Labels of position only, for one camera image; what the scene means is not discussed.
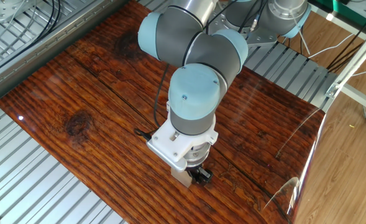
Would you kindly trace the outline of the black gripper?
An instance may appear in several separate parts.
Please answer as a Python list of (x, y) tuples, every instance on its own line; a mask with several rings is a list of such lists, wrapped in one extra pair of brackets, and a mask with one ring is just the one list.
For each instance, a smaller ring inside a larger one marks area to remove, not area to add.
[(209, 169), (204, 169), (203, 164), (187, 167), (186, 171), (192, 173), (194, 182), (199, 185), (206, 185), (210, 183), (213, 177), (213, 173)]

